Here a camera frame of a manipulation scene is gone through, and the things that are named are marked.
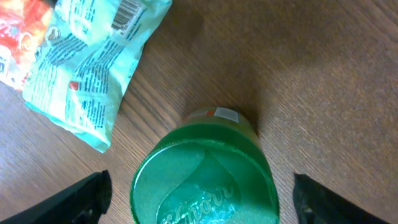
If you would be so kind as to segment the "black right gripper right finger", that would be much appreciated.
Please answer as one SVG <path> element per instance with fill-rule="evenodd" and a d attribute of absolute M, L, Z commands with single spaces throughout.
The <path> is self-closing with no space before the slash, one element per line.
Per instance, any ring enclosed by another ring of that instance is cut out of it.
<path fill-rule="evenodd" d="M 295 174 L 293 201 L 299 224 L 388 224 L 305 174 Z"/>

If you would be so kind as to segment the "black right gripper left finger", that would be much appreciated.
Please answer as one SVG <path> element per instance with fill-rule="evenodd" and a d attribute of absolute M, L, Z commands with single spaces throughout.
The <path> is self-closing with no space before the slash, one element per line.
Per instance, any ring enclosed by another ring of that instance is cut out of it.
<path fill-rule="evenodd" d="M 108 170 L 95 172 L 1 224 L 97 224 L 112 199 Z"/>

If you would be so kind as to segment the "teal snack packet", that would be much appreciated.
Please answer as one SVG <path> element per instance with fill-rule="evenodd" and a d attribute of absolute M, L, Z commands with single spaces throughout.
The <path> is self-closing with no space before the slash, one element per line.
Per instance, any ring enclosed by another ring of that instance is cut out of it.
<path fill-rule="evenodd" d="M 24 85 L 26 105 L 99 152 L 172 0 L 59 0 Z"/>

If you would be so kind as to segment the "green lidded jar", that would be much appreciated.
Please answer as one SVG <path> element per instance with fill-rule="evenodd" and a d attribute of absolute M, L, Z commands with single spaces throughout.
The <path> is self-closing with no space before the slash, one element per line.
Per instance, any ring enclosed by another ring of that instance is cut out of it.
<path fill-rule="evenodd" d="M 235 110 L 193 112 L 143 160 L 130 191 L 136 223 L 278 223 L 272 172 Z"/>

